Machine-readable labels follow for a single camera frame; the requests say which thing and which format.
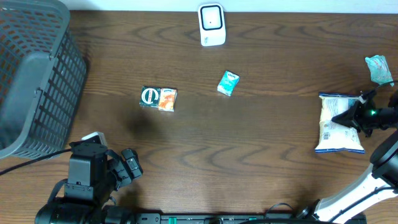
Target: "white backdrop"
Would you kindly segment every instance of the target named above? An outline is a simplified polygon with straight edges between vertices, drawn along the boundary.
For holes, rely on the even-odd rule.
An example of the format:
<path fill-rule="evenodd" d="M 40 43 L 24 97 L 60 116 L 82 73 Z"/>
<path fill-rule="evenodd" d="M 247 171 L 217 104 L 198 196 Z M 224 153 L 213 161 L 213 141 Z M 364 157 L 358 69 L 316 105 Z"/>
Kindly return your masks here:
<path fill-rule="evenodd" d="M 398 0 L 61 0 L 70 10 L 182 11 L 220 3 L 226 12 L 394 13 Z"/>

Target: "perforated basket side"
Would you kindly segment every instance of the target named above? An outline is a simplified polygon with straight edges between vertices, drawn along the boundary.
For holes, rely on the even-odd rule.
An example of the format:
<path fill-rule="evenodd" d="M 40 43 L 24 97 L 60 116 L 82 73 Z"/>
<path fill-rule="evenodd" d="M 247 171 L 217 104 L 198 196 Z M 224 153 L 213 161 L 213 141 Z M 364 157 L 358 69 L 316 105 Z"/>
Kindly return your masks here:
<path fill-rule="evenodd" d="M 86 80 L 86 64 L 68 29 L 54 60 L 29 138 L 15 156 L 50 154 L 67 140 Z"/>

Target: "plastic basket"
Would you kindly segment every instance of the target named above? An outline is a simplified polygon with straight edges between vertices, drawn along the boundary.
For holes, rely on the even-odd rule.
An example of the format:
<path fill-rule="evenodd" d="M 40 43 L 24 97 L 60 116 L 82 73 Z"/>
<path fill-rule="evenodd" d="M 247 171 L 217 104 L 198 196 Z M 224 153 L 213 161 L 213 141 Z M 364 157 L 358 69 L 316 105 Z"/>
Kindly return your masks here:
<path fill-rule="evenodd" d="M 0 0 L 0 158 L 63 149 L 86 64 L 57 0 Z"/>

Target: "wooden table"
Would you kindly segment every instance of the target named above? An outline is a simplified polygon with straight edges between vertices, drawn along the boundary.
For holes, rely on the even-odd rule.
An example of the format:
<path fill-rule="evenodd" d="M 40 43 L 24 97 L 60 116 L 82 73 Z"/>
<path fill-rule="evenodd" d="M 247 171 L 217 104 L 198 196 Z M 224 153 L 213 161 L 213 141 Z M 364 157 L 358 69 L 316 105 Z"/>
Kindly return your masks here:
<path fill-rule="evenodd" d="M 144 176 L 113 193 L 118 204 L 164 213 L 262 213 L 297 208 L 357 179 L 393 130 L 361 136 L 365 155 L 315 154 L 319 91 L 375 86 L 364 58 L 385 55 L 398 78 L 398 16 L 226 13 L 227 41 L 200 45 L 189 12 L 72 12 L 70 27 L 91 71 L 70 141 L 105 133 L 117 152 L 135 149 Z M 233 96 L 216 91 L 225 70 L 241 76 Z M 140 108 L 141 87 L 178 89 L 175 112 Z M 393 88 L 381 90 L 379 106 Z M 0 223 L 32 223 L 70 154 L 0 178 Z M 10 157 L 0 169 L 23 159 Z M 396 223 L 398 200 L 366 210 Z"/>

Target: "white plastic bag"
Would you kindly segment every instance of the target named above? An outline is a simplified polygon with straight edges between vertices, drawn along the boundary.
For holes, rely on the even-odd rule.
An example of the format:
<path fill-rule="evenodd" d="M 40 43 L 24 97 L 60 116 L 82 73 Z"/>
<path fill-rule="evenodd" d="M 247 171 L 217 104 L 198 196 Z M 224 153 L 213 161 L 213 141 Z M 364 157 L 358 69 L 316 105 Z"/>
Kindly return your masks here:
<path fill-rule="evenodd" d="M 361 146 L 357 130 L 331 121 L 332 117 L 353 106 L 358 96 L 320 93 L 319 97 L 322 99 L 322 112 L 319 121 L 319 144 L 315 152 L 350 151 L 364 154 L 365 150 Z"/>

